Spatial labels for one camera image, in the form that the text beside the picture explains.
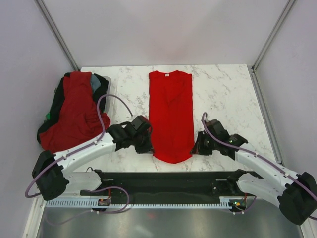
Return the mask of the bright red t shirt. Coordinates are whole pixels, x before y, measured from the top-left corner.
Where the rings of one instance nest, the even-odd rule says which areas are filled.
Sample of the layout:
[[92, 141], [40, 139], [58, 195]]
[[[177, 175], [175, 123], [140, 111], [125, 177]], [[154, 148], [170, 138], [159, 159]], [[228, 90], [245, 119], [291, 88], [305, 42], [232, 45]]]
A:
[[192, 75], [149, 73], [149, 121], [154, 156], [171, 164], [192, 157], [194, 147]]

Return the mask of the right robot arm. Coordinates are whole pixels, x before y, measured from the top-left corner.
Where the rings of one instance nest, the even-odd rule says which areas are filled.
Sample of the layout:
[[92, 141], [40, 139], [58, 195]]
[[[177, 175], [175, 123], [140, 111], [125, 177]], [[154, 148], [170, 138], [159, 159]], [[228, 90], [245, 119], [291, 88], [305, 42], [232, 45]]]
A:
[[206, 121], [206, 114], [203, 114], [202, 124], [204, 130], [198, 133], [192, 150], [194, 154], [207, 156], [218, 151], [256, 173], [253, 176], [250, 172], [236, 170], [227, 182], [230, 194], [243, 192], [259, 197], [278, 207], [295, 225], [313, 218], [317, 209], [317, 183], [312, 175], [299, 174], [265, 158], [244, 137], [230, 135], [220, 121]]

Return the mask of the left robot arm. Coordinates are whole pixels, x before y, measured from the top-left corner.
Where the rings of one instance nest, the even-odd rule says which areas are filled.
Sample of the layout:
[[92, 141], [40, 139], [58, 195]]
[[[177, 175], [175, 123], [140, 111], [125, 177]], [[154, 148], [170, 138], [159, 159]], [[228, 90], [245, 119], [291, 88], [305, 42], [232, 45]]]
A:
[[73, 148], [52, 153], [43, 151], [32, 170], [32, 185], [36, 185], [45, 201], [58, 198], [72, 185], [79, 186], [72, 178], [80, 166], [102, 156], [126, 149], [135, 148], [136, 153], [151, 153], [153, 127], [144, 116], [137, 116], [131, 122], [111, 125], [100, 135]]

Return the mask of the black garment in pile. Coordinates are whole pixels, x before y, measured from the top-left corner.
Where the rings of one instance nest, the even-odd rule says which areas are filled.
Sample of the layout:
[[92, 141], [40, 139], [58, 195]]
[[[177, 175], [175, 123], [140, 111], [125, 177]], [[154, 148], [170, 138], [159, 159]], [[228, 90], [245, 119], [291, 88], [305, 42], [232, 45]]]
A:
[[[93, 93], [93, 101], [97, 104], [98, 99], [103, 95], [107, 93], [108, 89], [108, 82], [106, 79], [98, 74], [94, 74], [100, 81], [101, 87], [98, 88], [95, 93]], [[50, 114], [51, 119], [50, 120], [44, 120], [44, 123], [40, 126], [40, 128], [37, 131], [37, 141], [40, 144], [40, 134], [46, 132], [50, 127], [55, 125], [59, 120], [59, 115], [61, 108], [63, 106], [65, 95], [64, 95], [64, 79], [69, 78], [71, 76], [71, 72], [66, 73], [63, 78], [60, 80], [58, 86], [54, 90], [54, 98], [51, 105], [51, 108], [48, 112]]]

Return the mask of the dark red t shirt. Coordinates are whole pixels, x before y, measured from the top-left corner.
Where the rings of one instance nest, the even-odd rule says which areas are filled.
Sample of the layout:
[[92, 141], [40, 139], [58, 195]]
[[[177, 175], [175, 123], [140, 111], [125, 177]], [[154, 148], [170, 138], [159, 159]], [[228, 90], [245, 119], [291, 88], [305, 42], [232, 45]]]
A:
[[65, 100], [58, 122], [40, 134], [41, 147], [52, 153], [82, 144], [108, 128], [110, 118], [105, 110], [105, 98], [93, 101], [91, 72], [71, 72], [64, 79]]

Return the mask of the blue grey garment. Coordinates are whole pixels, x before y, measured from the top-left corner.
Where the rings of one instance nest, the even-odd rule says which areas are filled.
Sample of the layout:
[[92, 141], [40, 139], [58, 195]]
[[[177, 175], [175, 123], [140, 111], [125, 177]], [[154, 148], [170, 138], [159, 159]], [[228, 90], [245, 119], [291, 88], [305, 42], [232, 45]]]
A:
[[91, 76], [90, 85], [91, 85], [93, 93], [95, 93], [95, 91], [101, 87], [101, 83], [99, 79], [94, 74], [92, 74]]

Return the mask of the aluminium rail front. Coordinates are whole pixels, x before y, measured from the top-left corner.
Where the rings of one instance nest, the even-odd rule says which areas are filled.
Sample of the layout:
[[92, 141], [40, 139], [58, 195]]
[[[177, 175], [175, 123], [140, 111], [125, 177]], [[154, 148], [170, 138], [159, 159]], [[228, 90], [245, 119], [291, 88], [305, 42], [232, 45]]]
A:
[[[260, 198], [271, 201], [271, 203], [274, 203], [279, 196], [282, 196], [283, 193], [287, 190], [286, 183], [282, 184], [279, 189], [274, 188], [267, 180], [262, 178], [256, 178], [252, 176], [251, 174], [243, 174], [237, 181], [230, 182], [229, 179], [227, 179], [228, 184], [235, 186], [241, 191], [245, 193], [253, 194], [254, 196], [259, 196]], [[52, 200], [60, 195], [65, 193], [66, 190], [66, 184], [62, 185], [59, 183], [60, 187], [53, 188], [47, 188], [42, 189], [39, 193], [29, 195], [28, 192], [25, 192], [26, 197], [36, 197], [41, 195], [44, 200]]]

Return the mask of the right aluminium frame post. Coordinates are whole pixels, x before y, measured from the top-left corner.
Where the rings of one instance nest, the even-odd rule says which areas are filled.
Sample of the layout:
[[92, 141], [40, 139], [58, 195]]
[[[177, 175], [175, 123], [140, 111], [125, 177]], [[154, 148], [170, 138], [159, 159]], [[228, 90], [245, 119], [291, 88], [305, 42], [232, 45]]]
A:
[[261, 62], [263, 61], [264, 57], [266, 56], [269, 48], [271, 47], [273, 41], [277, 37], [279, 31], [281, 30], [283, 24], [285, 23], [288, 15], [292, 11], [292, 9], [296, 3], [297, 3], [297, 0], [288, 0], [286, 2], [285, 7], [283, 8], [282, 12], [280, 13], [274, 27], [272, 28], [268, 38], [266, 39], [262, 49], [260, 50], [255, 62], [250, 67], [250, 70], [253, 74], [255, 74], [256, 70], [259, 68]]

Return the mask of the aluminium frame post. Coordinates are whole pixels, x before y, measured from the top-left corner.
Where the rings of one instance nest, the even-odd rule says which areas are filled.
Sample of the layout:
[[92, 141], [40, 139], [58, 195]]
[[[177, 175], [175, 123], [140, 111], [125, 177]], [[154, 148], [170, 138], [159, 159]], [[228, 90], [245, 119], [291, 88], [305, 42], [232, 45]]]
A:
[[272, 28], [268, 38], [266, 39], [262, 49], [260, 50], [255, 62], [250, 67], [250, 70], [253, 74], [255, 74], [256, 70], [259, 68], [261, 62], [263, 61], [264, 57], [266, 56], [269, 48], [271, 47], [273, 41], [277, 37], [279, 31], [281, 30], [283, 24], [285, 23], [288, 15], [292, 11], [292, 9], [296, 3], [297, 3], [297, 0], [288, 0], [286, 2], [285, 7], [283, 8], [282, 12], [280, 13], [274, 27]]
[[42, 14], [43, 18], [45, 19], [48, 27], [50, 28], [51, 32], [53, 33], [57, 43], [59, 44], [60, 48], [62, 49], [65, 57], [67, 58], [69, 64], [71, 65], [74, 71], [79, 71], [80, 68], [75, 61], [69, 47], [67, 46], [60, 30], [58, 29], [57, 24], [55, 23], [48, 7], [46, 6], [43, 0], [34, 0], [35, 4], [37, 5], [40, 13]]

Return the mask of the left aluminium frame post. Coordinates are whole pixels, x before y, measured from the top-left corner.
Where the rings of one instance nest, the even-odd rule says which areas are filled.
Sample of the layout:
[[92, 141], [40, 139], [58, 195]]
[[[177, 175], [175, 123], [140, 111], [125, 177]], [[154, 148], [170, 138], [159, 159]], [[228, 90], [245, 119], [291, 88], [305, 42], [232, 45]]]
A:
[[71, 65], [74, 71], [79, 71], [80, 68], [75, 61], [69, 47], [67, 46], [60, 30], [58, 29], [57, 24], [55, 23], [48, 7], [46, 6], [43, 0], [34, 0], [35, 4], [37, 5], [40, 13], [42, 14], [43, 18], [45, 19], [48, 27], [50, 28], [51, 32], [53, 33], [57, 43], [59, 44], [60, 48], [62, 49], [65, 57], [67, 58], [69, 64]]

